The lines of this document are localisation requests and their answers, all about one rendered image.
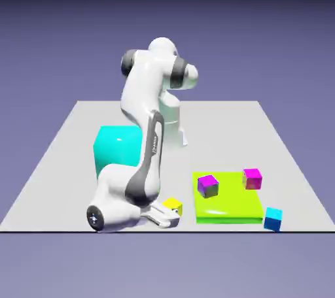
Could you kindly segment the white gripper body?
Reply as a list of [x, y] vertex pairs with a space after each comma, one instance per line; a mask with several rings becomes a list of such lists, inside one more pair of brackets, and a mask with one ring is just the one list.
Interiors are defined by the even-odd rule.
[[154, 201], [147, 207], [142, 208], [141, 217], [148, 219], [163, 229], [176, 227], [181, 218], [176, 210], [172, 210], [158, 201]]

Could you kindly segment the small yellow cube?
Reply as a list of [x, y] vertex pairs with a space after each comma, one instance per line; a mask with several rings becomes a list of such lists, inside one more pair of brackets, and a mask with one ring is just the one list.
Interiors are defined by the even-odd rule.
[[183, 204], [177, 199], [170, 197], [162, 203], [166, 208], [176, 212], [179, 216], [182, 216], [183, 213]]

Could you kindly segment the small magenta cube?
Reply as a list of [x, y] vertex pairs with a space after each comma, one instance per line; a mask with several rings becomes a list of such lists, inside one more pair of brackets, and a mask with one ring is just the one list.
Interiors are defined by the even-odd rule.
[[212, 174], [199, 177], [198, 192], [205, 199], [218, 195], [219, 181]]

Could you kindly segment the small pink cube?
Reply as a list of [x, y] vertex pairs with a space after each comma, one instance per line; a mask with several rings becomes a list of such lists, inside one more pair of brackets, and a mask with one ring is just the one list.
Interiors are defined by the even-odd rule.
[[262, 185], [262, 175], [257, 168], [244, 169], [242, 181], [246, 190], [259, 190]]

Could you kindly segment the small blue cube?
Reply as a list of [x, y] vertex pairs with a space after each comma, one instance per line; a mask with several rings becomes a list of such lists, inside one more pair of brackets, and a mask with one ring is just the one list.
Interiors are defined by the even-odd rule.
[[264, 218], [264, 229], [278, 232], [280, 231], [283, 211], [268, 207]]

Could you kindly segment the large lime green box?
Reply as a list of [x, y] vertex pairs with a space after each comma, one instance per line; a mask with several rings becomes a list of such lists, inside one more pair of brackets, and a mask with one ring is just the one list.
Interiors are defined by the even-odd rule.
[[[217, 195], [205, 198], [198, 191], [198, 179], [213, 175], [219, 182]], [[243, 185], [243, 173], [196, 171], [192, 189], [197, 224], [261, 224], [264, 211], [256, 190]]]

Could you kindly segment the large cyan box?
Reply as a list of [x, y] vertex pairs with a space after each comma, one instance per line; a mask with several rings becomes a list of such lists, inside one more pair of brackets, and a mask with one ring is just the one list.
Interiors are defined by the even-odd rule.
[[96, 176], [109, 164], [136, 167], [142, 138], [142, 130], [136, 125], [101, 126], [93, 145]]

